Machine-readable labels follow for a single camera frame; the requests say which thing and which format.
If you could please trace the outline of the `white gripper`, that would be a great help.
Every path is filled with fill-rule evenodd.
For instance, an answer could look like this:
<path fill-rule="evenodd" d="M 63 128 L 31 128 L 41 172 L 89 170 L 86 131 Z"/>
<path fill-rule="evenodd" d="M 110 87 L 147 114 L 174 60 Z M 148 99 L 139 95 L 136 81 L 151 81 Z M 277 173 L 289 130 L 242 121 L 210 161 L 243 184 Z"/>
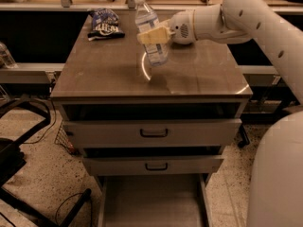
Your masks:
<path fill-rule="evenodd" d="M 141 44 L 166 44 L 170 39 L 178 44 L 192 44 L 196 41 L 193 13 L 193 10 L 180 11 L 159 22 L 158 27 L 138 33 L 137 40 Z"/>

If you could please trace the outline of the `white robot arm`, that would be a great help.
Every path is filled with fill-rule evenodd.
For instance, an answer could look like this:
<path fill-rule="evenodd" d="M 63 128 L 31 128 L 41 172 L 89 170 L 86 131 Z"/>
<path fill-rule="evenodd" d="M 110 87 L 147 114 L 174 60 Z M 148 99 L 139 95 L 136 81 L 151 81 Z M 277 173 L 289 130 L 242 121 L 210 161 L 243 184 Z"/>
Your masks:
<path fill-rule="evenodd" d="M 181 11 L 137 35 L 142 44 L 253 39 L 303 103 L 303 32 L 263 0 L 223 0 Z M 272 125 L 259 142 L 252 167 L 247 227 L 303 227 L 303 112 Z"/>

